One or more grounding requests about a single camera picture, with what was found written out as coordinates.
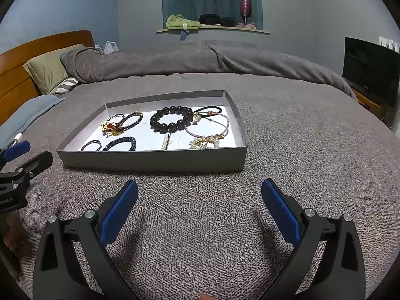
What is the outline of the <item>person's hand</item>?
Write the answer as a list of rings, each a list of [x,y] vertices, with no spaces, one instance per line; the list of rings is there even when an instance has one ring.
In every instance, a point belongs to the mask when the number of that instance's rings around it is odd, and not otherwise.
[[[18,210],[1,214],[1,238],[5,246],[19,255],[22,249],[23,227]]]

